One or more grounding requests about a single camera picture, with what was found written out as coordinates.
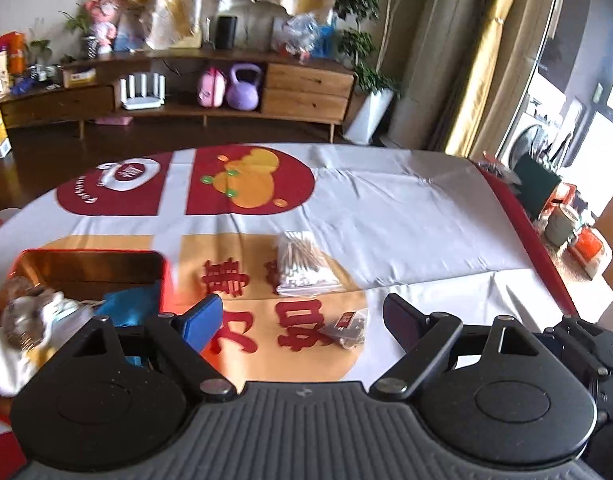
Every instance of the plastic bag of items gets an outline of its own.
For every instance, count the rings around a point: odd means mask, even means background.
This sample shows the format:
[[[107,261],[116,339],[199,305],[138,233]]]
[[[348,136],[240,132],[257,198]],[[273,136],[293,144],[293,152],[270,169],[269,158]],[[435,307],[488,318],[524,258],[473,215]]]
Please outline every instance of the plastic bag of items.
[[[13,278],[0,316],[0,395],[15,396],[92,316],[88,306],[62,292]]]
[[[369,321],[369,310],[363,308],[355,312],[345,312],[335,323],[328,323],[320,333],[329,336],[347,350],[364,344],[364,333]]]
[[[309,58],[319,37],[320,26],[313,13],[298,14],[281,27],[274,24],[271,46],[280,54],[305,60]]]
[[[280,296],[317,296],[343,290],[311,231],[286,231],[278,236],[278,274]]]

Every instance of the wooden floor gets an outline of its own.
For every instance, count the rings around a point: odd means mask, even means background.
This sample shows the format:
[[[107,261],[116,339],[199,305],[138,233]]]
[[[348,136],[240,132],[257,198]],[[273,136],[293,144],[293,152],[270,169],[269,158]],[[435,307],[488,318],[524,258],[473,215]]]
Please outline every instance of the wooden floor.
[[[136,119],[129,126],[77,123],[9,131],[12,152],[0,159],[0,209],[23,207],[59,184],[103,162],[233,142],[327,142],[328,125],[213,118]]]

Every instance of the white planter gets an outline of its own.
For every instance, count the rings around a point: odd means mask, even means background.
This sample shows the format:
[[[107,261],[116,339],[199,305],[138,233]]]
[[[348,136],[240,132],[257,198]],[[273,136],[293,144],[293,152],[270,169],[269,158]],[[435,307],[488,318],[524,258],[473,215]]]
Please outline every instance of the white planter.
[[[344,132],[343,137],[360,146],[368,145],[382,120],[382,116],[389,108],[391,99],[393,99],[392,90],[382,90],[378,94],[370,94],[349,129]]]

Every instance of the black speaker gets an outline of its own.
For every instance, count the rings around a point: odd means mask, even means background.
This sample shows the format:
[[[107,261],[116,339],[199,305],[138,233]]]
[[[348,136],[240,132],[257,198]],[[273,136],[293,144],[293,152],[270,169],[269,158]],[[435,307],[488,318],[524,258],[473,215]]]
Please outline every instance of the black speaker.
[[[235,16],[220,16],[216,25],[216,48],[220,50],[231,50],[235,42],[235,27],[237,18]]]

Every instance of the purple kettlebell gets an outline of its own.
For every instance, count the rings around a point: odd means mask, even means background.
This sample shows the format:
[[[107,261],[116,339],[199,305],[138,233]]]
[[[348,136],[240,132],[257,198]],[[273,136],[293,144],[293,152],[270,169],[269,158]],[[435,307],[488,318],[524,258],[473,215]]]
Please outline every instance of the purple kettlebell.
[[[238,70],[252,70],[257,74],[255,83],[238,81],[236,73]],[[262,69],[250,63],[237,63],[231,67],[231,85],[226,91],[226,102],[236,110],[250,111],[255,110],[260,98],[258,97],[258,86],[262,81]]]

